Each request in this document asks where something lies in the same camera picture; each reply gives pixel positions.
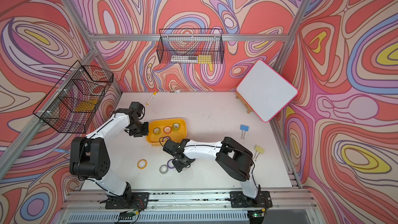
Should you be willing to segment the yellow plastic storage box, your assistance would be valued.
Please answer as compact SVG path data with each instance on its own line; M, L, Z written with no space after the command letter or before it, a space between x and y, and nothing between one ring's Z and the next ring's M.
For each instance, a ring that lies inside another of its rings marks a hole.
M172 128L172 125L174 123L180 124L180 129L177 132L173 130L169 134L163 132L165 126L170 126ZM154 128L160 128L161 133L159 135L153 134ZM183 120L182 118L170 118L170 119L155 120L149 123L149 134L146 137L146 141L150 145L152 146L164 145L166 142L162 142L162 137L165 136L170 137L172 141L177 143L185 139L187 136L187 124L185 120Z

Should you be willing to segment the red tape roll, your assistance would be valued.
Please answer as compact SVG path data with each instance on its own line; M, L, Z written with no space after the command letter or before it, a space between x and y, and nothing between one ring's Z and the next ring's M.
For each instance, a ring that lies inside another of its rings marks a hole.
M166 134L171 133L171 131L172 131L172 128L170 126L165 126L164 129L163 129L163 132L166 133Z

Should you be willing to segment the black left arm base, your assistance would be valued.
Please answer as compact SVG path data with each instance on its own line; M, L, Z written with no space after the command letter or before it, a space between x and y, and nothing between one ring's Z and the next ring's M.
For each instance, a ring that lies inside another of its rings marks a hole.
M127 188L120 196L114 194L107 195L107 199L100 203L105 203L106 209L146 209L149 201L148 192L134 192Z

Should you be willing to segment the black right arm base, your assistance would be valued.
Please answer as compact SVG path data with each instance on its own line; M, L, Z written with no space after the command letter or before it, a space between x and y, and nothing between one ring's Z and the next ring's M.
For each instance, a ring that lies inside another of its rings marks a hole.
M265 208L273 206L269 191L258 191L255 198L249 198L242 191L231 191L230 197L226 198L232 208Z

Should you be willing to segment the yellow-green tape roll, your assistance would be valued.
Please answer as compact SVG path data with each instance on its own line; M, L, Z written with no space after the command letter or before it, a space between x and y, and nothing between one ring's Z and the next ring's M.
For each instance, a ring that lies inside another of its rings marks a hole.
M159 135L160 133L161 133L161 129L160 128L154 128L153 134Z
M180 124L179 123L174 123L172 125L172 130L177 132L180 129Z

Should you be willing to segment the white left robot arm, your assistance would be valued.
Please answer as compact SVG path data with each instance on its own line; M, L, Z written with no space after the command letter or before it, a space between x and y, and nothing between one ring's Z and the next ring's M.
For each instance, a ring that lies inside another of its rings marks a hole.
M107 192L111 199L128 199L129 183L120 179L110 168L107 143L120 132L140 138L149 133L149 123L142 122L145 107L132 102L128 108L117 109L99 128L83 137L74 138L71 144L69 172L79 180L90 180Z

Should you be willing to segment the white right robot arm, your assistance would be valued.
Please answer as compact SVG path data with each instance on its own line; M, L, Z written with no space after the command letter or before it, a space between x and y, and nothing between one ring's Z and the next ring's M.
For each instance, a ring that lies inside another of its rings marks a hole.
M261 191L253 175L255 162L252 152L233 138L225 137L222 141L213 143L183 139L177 143L162 137L159 144L164 152L173 157L172 164L179 173L197 159L211 160L240 182L245 197L255 199Z

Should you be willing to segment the purple tape roll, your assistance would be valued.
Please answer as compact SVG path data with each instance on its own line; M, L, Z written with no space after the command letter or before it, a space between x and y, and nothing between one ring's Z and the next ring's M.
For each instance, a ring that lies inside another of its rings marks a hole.
M168 140L171 140L171 138L168 136L162 137L162 142L167 142Z
M174 166L174 164L173 164L173 159L170 159L168 162L167 162L167 167L170 169L170 170L172 170L172 169L175 169L175 166Z

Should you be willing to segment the orange tape roll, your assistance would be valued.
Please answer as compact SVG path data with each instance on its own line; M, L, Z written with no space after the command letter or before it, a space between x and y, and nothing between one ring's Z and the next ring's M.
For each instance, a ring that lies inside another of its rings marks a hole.
M141 159L141 160L139 160L138 161L138 163L137 163L137 167L140 169L140 170L143 170L143 169L145 169L146 167L147 167L147 160L146 159Z

